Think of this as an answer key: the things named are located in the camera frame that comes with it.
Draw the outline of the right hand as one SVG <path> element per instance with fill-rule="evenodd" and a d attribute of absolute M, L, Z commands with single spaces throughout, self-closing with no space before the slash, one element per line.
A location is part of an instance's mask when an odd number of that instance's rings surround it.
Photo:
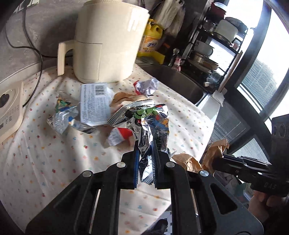
<path fill-rule="evenodd" d="M 265 222 L 271 213 L 278 212 L 288 204 L 288 195 L 280 197 L 254 191 L 249 201 L 248 210 L 260 221 Z"/>

